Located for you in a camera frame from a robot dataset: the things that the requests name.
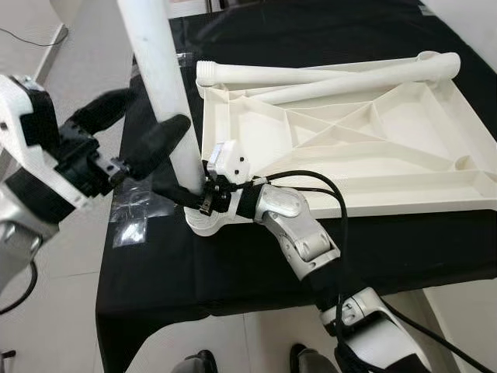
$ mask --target black tablecloth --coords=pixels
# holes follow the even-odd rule
[[[171,24],[178,51],[193,54],[182,73],[199,139],[197,59],[299,68],[411,57],[424,50],[461,56],[454,81],[495,138],[495,73],[414,1],[286,0]],[[131,85],[139,98],[127,111],[121,154],[154,123],[141,77]],[[339,234],[337,221],[322,223],[331,236]],[[351,263],[382,294],[497,275],[494,211],[351,218],[349,224]],[[262,226],[230,225],[200,238],[176,208],[171,216],[149,219],[146,243],[118,249],[115,228],[109,224],[96,304],[107,372],[124,371],[144,340],[168,324],[311,303],[310,292]]]

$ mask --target white plastic tube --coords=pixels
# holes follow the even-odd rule
[[[452,79],[461,67],[461,59],[456,53],[436,54],[407,64],[358,72],[340,78],[295,85],[273,92],[252,96],[265,103],[291,103],[303,99],[365,91],[405,82],[420,82]]]
[[[191,119],[164,0],[118,0],[158,122],[181,113]],[[179,185],[200,194],[204,180],[193,125],[170,155]]]
[[[319,82],[339,76],[351,75],[348,71],[307,70],[303,68],[267,68],[237,64],[217,64],[213,61],[196,63],[196,81],[204,87],[227,84],[301,84]]]

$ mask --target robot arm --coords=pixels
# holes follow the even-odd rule
[[[315,293],[321,321],[332,336],[336,336],[336,306],[339,293],[343,291],[339,282],[345,274],[342,342],[360,360],[386,371],[431,371],[425,354],[377,293],[343,268],[338,246],[311,216],[302,193],[271,185],[266,178],[238,184],[236,188],[241,189],[234,188],[231,183],[239,182],[239,178],[246,178],[249,173],[249,164],[235,141],[217,145],[206,168],[209,179],[206,185],[214,186],[198,201],[200,209],[204,214],[213,210],[236,211],[237,216],[267,227],[278,240],[298,279]],[[230,190],[237,197],[226,202],[227,198],[220,196]],[[358,367],[348,348],[344,349],[339,343],[335,351],[342,371],[368,371]]]
[[[127,177],[145,178],[189,130],[189,119],[175,115],[145,133],[125,159],[108,159],[93,135],[118,121],[133,98],[129,89],[108,92],[59,128],[42,87],[0,75],[0,145],[21,166],[0,184],[0,293],[71,212],[90,209]]]

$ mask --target tile floor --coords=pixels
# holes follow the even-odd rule
[[[101,92],[124,87],[132,51],[115,0],[86,0],[61,48],[45,86],[60,120]],[[99,137],[106,154],[116,154],[122,122]],[[37,262],[40,280],[33,295],[0,318],[0,350],[16,349],[8,373],[100,373],[95,300],[109,214],[107,197],[91,214],[71,216]],[[0,299],[7,305],[23,292],[20,274]],[[168,372],[186,355],[209,348],[221,372],[288,372],[295,342],[332,357],[329,339],[313,307],[256,312],[185,322],[151,336],[129,372]]]

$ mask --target black cable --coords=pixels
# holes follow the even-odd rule
[[[36,267],[36,263],[34,260],[30,263],[30,268],[31,268],[31,282],[26,291],[24,291],[24,294],[21,295],[21,298],[19,298],[17,301],[12,303],[11,305],[5,307],[4,309],[0,309],[0,315],[4,315],[7,312],[12,311],[14,308],[19,307],[33,292],[36,283],[38,282],[38,268]]]
[[[343,333],[342,333],[342,328],[343,328],[343,320],[342,320],[342,309],[343,309],[343,302],[345,301],[342,291],[343,291],[343,281],[345,280],[344,278],[344,269],[348,267],[347,264],[347,239],[348,239],[348,216],[347,216],[347,210],[346,210],[346,205],[345,201],[343,200],[343,196],[340,193],[339,188],[327,177],[319,174],[319,173],[314,173],[312,171],[307,171],[307,170],[298,170],[298,171],[288,171],[284,173],[277,173],[273,174],[270,176],[267,176],[266,179],[268,181],[275,180],[275,179],[281,179],[284,177],[289,177],[289,176],[310,176],[314,177],[316,179],[321,180],[322,182],[326,183],[331,189],[326,190],[322,188],[306,188],[306,187],[297,187],[294,188],[296,190],[301,190],[301,191],[313,191],[313,192],[320,192],[320,193],[326,193],[328,195],[333,196],[340,205],[340,211],[342,215],[342,229],[343,229],[343,241],[342,241],[342,247],[341,249],[341,260],[342,260],[342,268],[341,268],[341,273],[339,274],[339,301],[337,303],[337,309],[336,309],[336,325],[335,325],[335,331],[336,331],[336,338],[339,343],[339,348],[344,349],[344,351],[347,353],[347,357],[354,360],[358,365],[360,365],[361,368],[365,368],[368,371],[372,371],[373,373],[397,373],[392,370],[385,370],[383,368],[376,367],[374,365],[371,365],[363,360],[361,360],[356,353],[346,344],[345,339],[343,338]],[[468,356],[466,353],[455,347],[453,344],[442,338],[441,336],[438,336],[431,330],[425,328],[424,326],[419,325],[417,322],[412,321],[409,319],[407,316],[402,315],[399,311],[394,309],[391,305],[389,305],[387,302],[385,302],[385,305],[388,307],[388,309],[391,311],[393,315],[398,317],[400,320],[404,321],[405,323],[409,324],[410,326],[414,327],[415,329],[419,330],[420,332],[426,334],[430,338],[434,339],[436,342],[442,344],[445,348],[451,350],[454,352],[457,356],[465,360],[467,363],[469,363],[471,366],[474,368],[478,369],[479,371],[482,371],[483,373],[494,373],[484,365],[478,363],[475,359],[472,357]]]
[[[58,44],[62,43],[69,36],[69,29],[65,28],[65,34],[64,34],[64,36],[60,40],[57,40],[57,41],[55,41],[52,44],[38,44],[38,43],[35,43],[34,41],[29,41],[29,40],[23,39],[22,37],[18,37],[12,31],[8,31],[6,29],[2,29],[1,27],[0,27],[0,31],[3,31],[4,33],[7,33],[11,37],[15,37],[17,40],[20,40],[20,41],[22,41],[24,43],[36,45],[37,47],[52,47],[53,45],[58,45]]]
[[[310,188],[310,187],[303,187],[303,186],[278,186],[280,188],[292,188],[295,190],[298,190],[300,192],[317,192],[317,193],[325,193],[328,194],[329,196],[332,196],[335,198],[336,194],[332,192],[331,190],[327,190],[324,188]]]
[[[495,373],[485,367],[483,364],[478,363],[474,358],[471,356],[467,355],[465,352],[461,351],[459,348],[455,347],[451,342],[448,340],[442,338],[438,334],[432,332],[431,330],[427,329],[426,327],[418,324],[416,321],[411,320],[409,317],[406,315],[401,314],[397,309],[389,305],[386,301],[383,301],[383,303],[387,306],[388,310],[394,314],[394,316],[398,317],[400,320],[405,322],[406,324],[412,326],[413,328],[419,330],[421,333],[426,334],[429,336],[431,339],[435,340],[436,342],[440,343],[442,346],[445,348],[451,350],[454,352],[458,357],[466,361],[469,365],[473,366],[474,368],[478,369],[479,371],[482,371],[484,373]]]

